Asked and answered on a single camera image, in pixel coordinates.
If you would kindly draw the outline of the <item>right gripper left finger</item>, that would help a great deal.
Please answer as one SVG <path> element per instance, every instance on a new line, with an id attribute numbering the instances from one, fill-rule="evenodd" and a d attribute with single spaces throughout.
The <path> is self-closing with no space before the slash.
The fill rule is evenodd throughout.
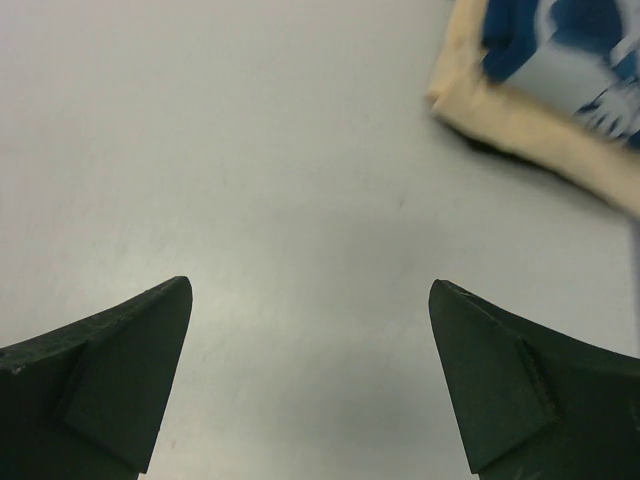
<path id="1" fill-rule="evenodd" d="M 176 276 L 1 350 L 4 479 L 136 479 L 147 472 L 192 311 Z"/>

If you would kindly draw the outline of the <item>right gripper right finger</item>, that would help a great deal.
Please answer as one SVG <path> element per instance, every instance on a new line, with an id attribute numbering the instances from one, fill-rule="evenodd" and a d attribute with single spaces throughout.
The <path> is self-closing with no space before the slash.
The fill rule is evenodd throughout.
<path id="1" fill-rule="evenodd" d="M 470 471 L 481 479 L 636 479 L 639 361 L 446 281 L 429 317 Z"/>

